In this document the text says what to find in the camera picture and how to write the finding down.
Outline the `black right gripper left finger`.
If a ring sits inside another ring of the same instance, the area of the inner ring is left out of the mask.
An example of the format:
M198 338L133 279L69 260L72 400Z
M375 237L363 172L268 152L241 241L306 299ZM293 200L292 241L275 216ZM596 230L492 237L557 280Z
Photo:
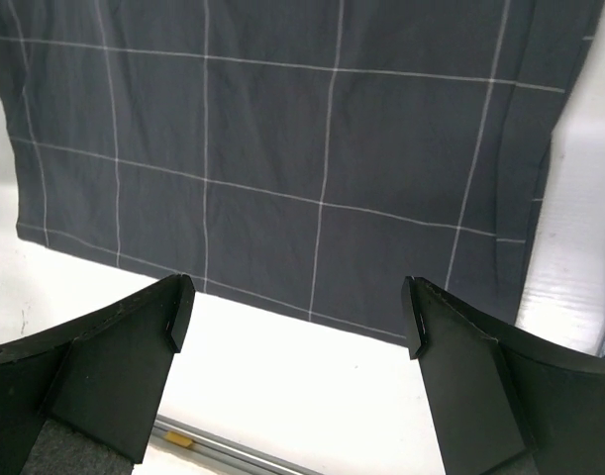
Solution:
M0 344L0 474L130 474L195 297L185 274Z

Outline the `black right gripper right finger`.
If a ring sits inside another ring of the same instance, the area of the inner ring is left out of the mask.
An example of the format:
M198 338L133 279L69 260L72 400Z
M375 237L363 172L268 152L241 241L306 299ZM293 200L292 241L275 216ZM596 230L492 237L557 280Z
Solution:
M420 277L407 346L449 474L605 474L605 358L484 314Z

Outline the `dark checked cloth placemat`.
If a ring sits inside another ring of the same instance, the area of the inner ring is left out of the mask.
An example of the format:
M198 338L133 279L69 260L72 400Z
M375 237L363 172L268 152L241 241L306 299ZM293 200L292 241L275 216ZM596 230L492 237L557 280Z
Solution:
M518 314L599 1L0 1L21 239L403 344Z

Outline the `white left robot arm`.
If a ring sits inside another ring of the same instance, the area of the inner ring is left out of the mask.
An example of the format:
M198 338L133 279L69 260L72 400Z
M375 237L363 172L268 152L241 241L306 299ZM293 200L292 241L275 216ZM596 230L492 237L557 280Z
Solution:
M605 349L605 4L555 127L516 324L580 352Z

